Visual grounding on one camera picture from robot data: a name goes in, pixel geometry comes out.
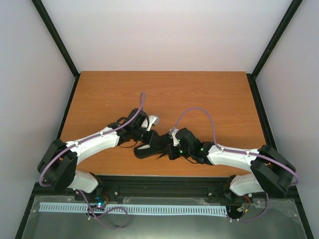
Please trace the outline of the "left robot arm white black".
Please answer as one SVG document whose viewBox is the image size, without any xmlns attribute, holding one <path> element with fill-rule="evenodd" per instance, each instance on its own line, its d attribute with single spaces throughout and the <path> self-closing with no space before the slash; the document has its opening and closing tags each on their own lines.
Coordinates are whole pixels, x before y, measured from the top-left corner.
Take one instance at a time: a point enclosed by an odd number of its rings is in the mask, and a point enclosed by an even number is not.
<svg viewBox="0 0 319 239">
<path fill-rule="evenodd" d="M 82 139 L 69 142 L 54 140 L 37 167 L 40 185 L 54 191 L 67 188 L 80 190 L 92 200 L 101 199 L 105 190 L 103 183 L 93 173 L 77 170 L 77 165 L 94 154 L 130 140 L 149 145 L 159 137 L 151 129 L 159 120 L 158 116 L 133 109 L 128 117 L 119 118 L 101 131 Z"/>
</svg>

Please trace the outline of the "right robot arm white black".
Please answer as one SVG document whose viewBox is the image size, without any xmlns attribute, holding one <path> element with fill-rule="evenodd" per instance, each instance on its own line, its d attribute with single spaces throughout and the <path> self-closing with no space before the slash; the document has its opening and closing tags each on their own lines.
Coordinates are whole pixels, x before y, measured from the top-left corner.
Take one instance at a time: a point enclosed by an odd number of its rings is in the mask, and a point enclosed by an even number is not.
<svg viewBox="0 0 319 239">
<path fill-rule="evenodd" d="M 226 148 L 214 142 L 201 142 L 186 128 L 172 128 L 168 134 L 172 138 L 167 147 L 171 160 L 191 158 L 198 164 L 225 165 L 247 171 L 247 175 L 231 179 L 228 191 L 233 195 L 265 192 L 282 199 L 292 183 L 295 167 L 269 145 L 250 150 Z"/>
</svg>

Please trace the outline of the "black canvas shoe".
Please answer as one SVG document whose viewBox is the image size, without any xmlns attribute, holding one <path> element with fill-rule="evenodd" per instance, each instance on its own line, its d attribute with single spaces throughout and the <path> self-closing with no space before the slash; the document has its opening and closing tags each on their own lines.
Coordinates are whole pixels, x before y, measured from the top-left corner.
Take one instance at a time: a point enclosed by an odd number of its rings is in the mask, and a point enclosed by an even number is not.
<svg viewBox="0 0 319 239">
<path fill-rule="evenodd" d="M 134 155 L 138 159 L 145 159 L 154 155 L 161 155 L 164 152 L 168 153 L 168 146 L 173 144 L 173 140 L 168 133 L 161 135 L 157 144 L 151 146 L 142 144 L 134 148 Z"/>
</svg>

